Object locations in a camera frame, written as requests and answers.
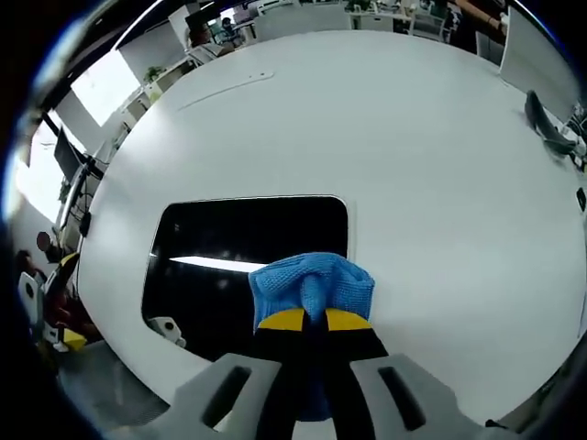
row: white table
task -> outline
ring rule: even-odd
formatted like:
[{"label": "white table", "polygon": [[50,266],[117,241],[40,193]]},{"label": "white table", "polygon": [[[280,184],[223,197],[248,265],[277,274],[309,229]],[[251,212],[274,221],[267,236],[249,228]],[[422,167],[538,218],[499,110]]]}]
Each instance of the white table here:
[{"label": "white table", "polygon": [[83,243],[83,302],[170,402],[208,362],[141,319],[165,207],[335,194],[350,258],[376,280],[371,320],[387,349],[448,384],[477,422],[499,418],[575,347],[585,290],[577,177],[527,126],[524,101],[490,62],[387,32],[296,35],[208,63],[108,169]]}]

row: rectangular hole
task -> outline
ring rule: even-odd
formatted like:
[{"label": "rectangular hole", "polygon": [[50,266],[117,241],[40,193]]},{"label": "rectangular hole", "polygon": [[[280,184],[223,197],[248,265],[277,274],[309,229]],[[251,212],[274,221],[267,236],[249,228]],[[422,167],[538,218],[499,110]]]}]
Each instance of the rectangular hole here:
[{"label": "rectangular hole", "polygon": [[422,414],[420,406],[395,369],[391,367],[381,368],[379,374],[383,382],[385,382],[385,386],[387,386],[387,389],[392,394],[393,400],[404,421],[405,429],[415,431],[419,427],[424,426],[426,419]]},{"label": "rectangular hole", "polygon": [[202,422],[215,429],[216,426],[232,411],[237,397],[250,376],[250,369],[236,367],[227,375],[218,387],[212,401],[208,404]]}]

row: blue cloth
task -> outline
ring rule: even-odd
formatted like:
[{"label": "blue cloth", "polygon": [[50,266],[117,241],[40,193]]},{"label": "blue cloth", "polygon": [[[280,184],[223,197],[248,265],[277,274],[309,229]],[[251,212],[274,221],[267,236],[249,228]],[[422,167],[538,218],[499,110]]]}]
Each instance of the blue cloth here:
[{"label": "blue cloth", "polygon": [[[340,255],[312,252],[251,272],[249,284],[255,302],[255,331],[266,317],[299,307],[305,309],[313,323],[326,308],[368,319],[375,281],[366,270]],[[324,389],[317,383],[300,420],[319,421],[329,416]]]}]

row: white tabletop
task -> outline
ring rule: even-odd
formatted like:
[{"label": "white tabletop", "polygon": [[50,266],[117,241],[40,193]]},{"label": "white tabletop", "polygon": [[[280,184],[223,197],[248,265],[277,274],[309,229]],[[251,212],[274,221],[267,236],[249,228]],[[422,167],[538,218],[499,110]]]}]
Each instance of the white tabletop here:
[{"label": "white tabletop", "polygon": [[389,352],[449,385],[477,422],[499,418],[575,347],[585,290],[577,177],[527,126],[524,101],[490,62],[391,32],[296,35],[208,63],[108,168],[83,242],[83,302],[169,402],[208,362],[141,319],[166,206],[335,194],[350,258],[376,280],[371,320]]}]

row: gray floor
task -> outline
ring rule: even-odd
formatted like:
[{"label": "gray floor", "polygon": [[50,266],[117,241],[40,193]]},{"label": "gray floor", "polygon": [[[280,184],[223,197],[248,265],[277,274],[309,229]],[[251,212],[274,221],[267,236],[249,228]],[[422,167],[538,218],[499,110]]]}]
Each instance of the gray floor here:
[{"label": "gray floor", "polygon": [[65,354],[60,361],[59,383],[101,433],[146,424],[169,408],[104,341]]}]

